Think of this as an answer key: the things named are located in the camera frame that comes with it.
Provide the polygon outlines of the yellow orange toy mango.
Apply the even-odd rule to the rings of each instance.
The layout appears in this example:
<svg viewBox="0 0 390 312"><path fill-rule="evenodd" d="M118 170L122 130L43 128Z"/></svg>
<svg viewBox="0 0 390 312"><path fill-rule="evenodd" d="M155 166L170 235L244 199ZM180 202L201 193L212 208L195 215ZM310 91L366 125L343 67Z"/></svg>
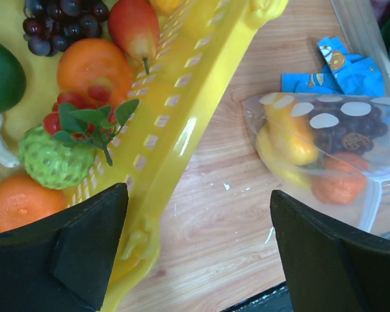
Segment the yellow orange toy mango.
<svg viewBox="0 0 390 312"><path fill-rule="evenodd" d="M262 100L269 121L270 141L291 164L304 166L315 162L319 150L306 116L293 116L293 107L299 103L294 96L273 93Z"/></svg>

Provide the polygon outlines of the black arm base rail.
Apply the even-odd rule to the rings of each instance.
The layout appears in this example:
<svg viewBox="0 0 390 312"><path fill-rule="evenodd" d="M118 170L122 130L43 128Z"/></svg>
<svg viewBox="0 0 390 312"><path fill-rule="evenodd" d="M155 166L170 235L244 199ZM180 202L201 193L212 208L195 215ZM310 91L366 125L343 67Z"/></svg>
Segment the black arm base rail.
<svg viewBox="0 0 390 312"><path fill-rule="evenodd" d="M222 312L293 312L286 281L234 304Z"/></svg>

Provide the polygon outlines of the yellow toy banana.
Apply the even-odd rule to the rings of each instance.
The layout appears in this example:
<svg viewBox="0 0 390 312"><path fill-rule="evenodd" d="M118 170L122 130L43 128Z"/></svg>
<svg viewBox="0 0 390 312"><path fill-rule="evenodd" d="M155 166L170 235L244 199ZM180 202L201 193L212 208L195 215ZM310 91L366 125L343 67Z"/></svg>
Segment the yellow toy banana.
<svg viewBox="0 0 390 312"><path fill-rule="evenodd" d="M261 160L275 176L302 189L311 188L311 178L276 152L270 141L267 125L264 125L256 135L255 148Z"/></svg>

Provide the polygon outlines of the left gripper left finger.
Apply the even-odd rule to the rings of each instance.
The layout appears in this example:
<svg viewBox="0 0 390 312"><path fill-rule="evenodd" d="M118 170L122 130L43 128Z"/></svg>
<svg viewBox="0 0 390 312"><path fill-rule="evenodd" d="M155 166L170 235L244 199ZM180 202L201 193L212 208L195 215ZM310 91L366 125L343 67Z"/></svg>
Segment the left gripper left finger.
<svg viewBox="0 0 390 312"><path fill-rule="evenodd" d="M127 213L117 183L32 224L0 234L0 311L98 311Z"/></svg>

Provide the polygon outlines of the rough orange toy tangerine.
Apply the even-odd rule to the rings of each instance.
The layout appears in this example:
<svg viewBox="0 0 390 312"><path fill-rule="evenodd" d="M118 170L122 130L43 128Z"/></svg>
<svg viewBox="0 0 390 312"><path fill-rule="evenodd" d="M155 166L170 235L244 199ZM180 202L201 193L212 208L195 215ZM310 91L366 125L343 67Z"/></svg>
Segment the rough orange toy tangerine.
<svg viewBox="0 0 390 312"><path fill-rule="evenodd" d="M311 191L322 203L347 205L355 201L367 185L362 172L369 169L366 160L355 153L337 152L322 162L323 171L312 179Z"/></svg>

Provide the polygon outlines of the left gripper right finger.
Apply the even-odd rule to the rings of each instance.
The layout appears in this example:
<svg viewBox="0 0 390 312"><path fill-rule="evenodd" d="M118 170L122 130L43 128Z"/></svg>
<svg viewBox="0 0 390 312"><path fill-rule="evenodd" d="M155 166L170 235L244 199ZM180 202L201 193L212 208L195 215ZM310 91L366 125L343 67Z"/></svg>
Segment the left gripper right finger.
<svg viewBox="0 0 390 312"><path fill-rule="evenodd" d="M390 311L390 240L281 190L270 214L295 311Z"/></svg>

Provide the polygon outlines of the dark red toy grapes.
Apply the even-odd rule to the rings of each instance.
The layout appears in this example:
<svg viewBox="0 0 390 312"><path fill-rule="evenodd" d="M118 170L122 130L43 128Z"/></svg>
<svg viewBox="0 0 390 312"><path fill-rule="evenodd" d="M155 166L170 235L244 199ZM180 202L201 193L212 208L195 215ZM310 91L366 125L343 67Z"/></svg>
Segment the dark red toy grapes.
<svg viewBox="0 0 390 312"><path fill-rule="evenodd" d="M325 153L347 151L363 155L374 147L374 139L383 137L389 128L382 110L362 101L320 102L309 113L315 144Z"/></svg>

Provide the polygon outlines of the clear dotted zip top bag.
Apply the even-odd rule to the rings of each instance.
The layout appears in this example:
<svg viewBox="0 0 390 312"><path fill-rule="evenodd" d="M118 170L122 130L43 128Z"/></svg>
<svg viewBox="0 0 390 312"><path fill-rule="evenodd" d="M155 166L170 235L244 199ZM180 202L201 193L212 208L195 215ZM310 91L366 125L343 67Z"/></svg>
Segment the clear dotted zip top bag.
<svg viewBox="0 0 390 312"><path fill-rule="evenodd" d="M390 240L390 97L274 92L242 107L254 148L288 194Z"/></svg>

